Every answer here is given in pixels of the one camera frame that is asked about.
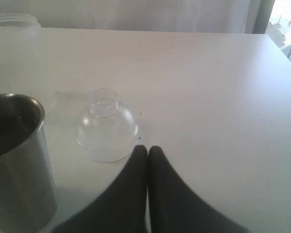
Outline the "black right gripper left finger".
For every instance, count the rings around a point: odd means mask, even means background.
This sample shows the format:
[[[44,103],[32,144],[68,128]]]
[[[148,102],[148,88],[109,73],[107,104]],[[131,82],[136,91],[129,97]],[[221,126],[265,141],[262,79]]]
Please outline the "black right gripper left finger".
[[[147,149],[134,148],[112,184],[92,203],[54,233],[145,233]]]

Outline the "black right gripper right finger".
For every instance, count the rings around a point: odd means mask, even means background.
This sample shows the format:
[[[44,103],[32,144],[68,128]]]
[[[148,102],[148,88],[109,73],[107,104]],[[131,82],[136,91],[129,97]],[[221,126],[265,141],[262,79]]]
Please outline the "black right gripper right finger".
[[[203,201],[181,179],[158,146],[149,151],[148,195],[153,233],[248,232]]]

